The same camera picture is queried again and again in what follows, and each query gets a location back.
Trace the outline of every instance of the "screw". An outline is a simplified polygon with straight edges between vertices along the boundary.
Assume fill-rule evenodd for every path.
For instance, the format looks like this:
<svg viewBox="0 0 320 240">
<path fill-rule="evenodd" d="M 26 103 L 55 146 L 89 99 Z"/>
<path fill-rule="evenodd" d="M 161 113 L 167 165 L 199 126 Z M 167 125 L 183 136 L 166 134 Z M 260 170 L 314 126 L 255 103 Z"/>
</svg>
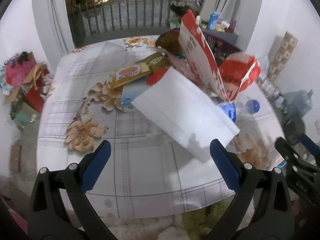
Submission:
<svg viewBox="0 0 320 240">
<path fill-rule="evenodd" d="M 244 167 L 245 167 L 247 170 L 251 170 L 251 169 L 252 169 L 252 164 L 251 164 L 251 163 L 245 163 L 245 164 L 244 164 Z"/>
<path fill-rule="evenodd" d="M 69 165 L 69 170 L 75 170 L 76 168 L 78 167 L 78 164 L 76 164 L 76 163 L 71 163 L 70 165 Z"/>
<path fill-rule="evenodd" d="M 44 174 L 46 171 L 47 171 L 47 168 L 46 167 L 42 167 L 39 172 L 41 174 Z"/>
<path fill-rule="evenodd" d="M 275 167 L 275 172 L 278 173 L 278 174 L 280 174 L 280 173 L 281 173 L 281 169 L 278 168 L 278 167 Z"/>
</svg>

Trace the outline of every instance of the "blue gripper pad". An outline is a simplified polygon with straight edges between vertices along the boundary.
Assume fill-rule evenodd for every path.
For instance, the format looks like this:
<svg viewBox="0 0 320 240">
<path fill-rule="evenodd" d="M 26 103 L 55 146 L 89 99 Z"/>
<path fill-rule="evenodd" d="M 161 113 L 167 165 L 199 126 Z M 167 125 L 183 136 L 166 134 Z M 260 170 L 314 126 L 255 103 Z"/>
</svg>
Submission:
<svg viewBox="0 0 320 240">
<path fill-rule="evenodd" d="M 300 135 L 299 140 L 313 156 L 320 156 L 319 146 L 316 145 L 307 135 Z"/>
<path fill-rule="evenodd" d="M 91 160 L 81 177 L 81 190 L 84 193 L 92 190 L 94 184 L 96 184 L 111 156 L 111 144 L 108 141 L 103 141 L 94 153 L 96 153 L 96 156 Z"/>
<path fill-rule="evenodd" d="M 218 140 L 213 140 L 210 144 L 210 155 L 218 167 L 224 181 L 229 189 L 236 193 L 240 189 L 240 175 L 225 154 L 227 150 Z"/>
</svg>

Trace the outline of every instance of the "balcony railing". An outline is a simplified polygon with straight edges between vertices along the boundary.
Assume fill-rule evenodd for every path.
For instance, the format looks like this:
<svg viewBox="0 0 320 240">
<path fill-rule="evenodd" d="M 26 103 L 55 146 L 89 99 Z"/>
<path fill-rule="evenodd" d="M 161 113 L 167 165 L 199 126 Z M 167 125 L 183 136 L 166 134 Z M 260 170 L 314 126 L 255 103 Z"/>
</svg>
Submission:
<svg viewBox="0 0 320 240">
<path fill-rule="evenodd" d="M 68 19 L 76 46 L 160 34 L 169 29 L 170 5 L 179 0 L 71 0 Z"/>
</svg>

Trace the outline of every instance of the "plaid tablecloth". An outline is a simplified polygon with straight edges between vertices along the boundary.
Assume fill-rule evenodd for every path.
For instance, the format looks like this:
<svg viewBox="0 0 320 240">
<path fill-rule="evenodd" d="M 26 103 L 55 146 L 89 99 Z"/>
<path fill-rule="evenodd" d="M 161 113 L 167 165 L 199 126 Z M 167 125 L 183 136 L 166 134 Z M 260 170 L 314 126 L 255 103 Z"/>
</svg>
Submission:
<svg viewBox="0 0 320 240">
<path fill-rule="evenodd" d="M 66 128 L 75 117 L 82 98 L 97 82 L 104 82 L 111 70 L 153 53 L 146 45 L 128 51 L 124 48 L 122 39 L 101 42 L 61 59 L 55 75 L 55 90 L 41 117 L 38 170 L 44 166 L 50 171 L 65 169 L 83 158 L 84 154 L 70 151 L 68 144 L 63 142 Z M 260 131 L 266 141 L 265 155 L 269 158 L 263 165 L 270 168 L 281 161 L 273 142 L 283 133 L 259 88 L 254 84 L 248 93 L 261 104 L 261 111 L 251 123 L 255 124 L 255 134 Z M 113 110 L 109 113 L 101 106 L 101 103 L 93 103 L 89 107 L 99 126 L 109 127 L 107 133 L 95 141 L 95 148 L 107 139 L 112 146 L 112 155 L 94 189 L 86 194 L 99 216 L 167 216 L 203 208 L 234 193 L 220 174 L 212 172 L 216 169 L 213 161 L 200 163 L 165 135 L 146 136 L 147 121 L 140 112 Z M 66 208 L 72 209 L 64 191 L 62 198 Z"/>
</svg>

